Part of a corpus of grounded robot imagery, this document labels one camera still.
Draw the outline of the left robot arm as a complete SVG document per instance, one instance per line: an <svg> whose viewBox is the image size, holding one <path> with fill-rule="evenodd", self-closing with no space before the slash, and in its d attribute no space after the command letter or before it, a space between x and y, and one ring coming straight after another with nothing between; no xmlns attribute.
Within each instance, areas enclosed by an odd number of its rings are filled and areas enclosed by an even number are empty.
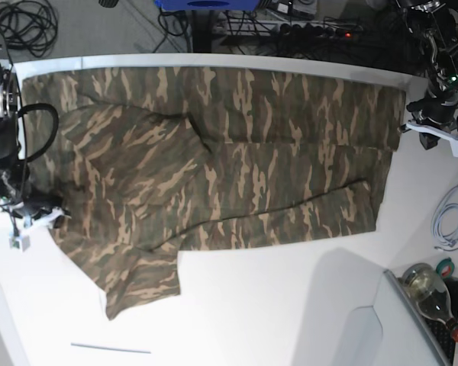
<svg viewBox="0 0 458 366"><path fill-rule="evenodd" d="M410 119L399 127L419 134L426 149L440 140L458 158L458 33L445 1L397 1L402 19L425 58L428 79L424 97L406 105Z"/></svg>

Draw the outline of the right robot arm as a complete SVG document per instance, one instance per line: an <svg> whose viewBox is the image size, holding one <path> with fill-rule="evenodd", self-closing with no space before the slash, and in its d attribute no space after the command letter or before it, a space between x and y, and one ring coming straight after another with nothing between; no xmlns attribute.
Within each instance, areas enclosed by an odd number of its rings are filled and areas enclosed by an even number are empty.
<svg viewBox="0 0 458 366"><path fill-rule="evenodd" d="M47 225L63 216L62 199L37 190L29 180L28 165L40 158L53 144L59 129L59 116L50 104L18 107L21 93L15 68L0 30L0 209L13 220L23 219L27 228ZM32 111L44 111L52 117L48 140L34 154L19 142L18 120Z"/></svg>

